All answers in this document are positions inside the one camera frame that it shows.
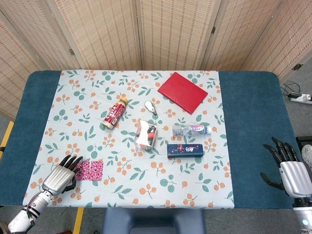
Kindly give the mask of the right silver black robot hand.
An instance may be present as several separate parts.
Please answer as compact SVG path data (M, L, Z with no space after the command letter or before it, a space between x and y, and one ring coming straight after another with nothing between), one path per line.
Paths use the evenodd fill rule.
M299 161L294 148L287 142L282 142L275 137L272 141L276 145L264 144L264 148L272 154L280 172L281 182L268 178L261 172L261 178L270 186L284 190L291 198L306 198L312 196L312 182L308 170L303 162Z

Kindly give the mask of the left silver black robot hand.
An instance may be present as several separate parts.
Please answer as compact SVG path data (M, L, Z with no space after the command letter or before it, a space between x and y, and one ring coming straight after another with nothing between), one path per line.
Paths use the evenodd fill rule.
M67 155L43 181L42 189L51 195L59 195L76 186L76 174L80 171L78 164L83 157Z

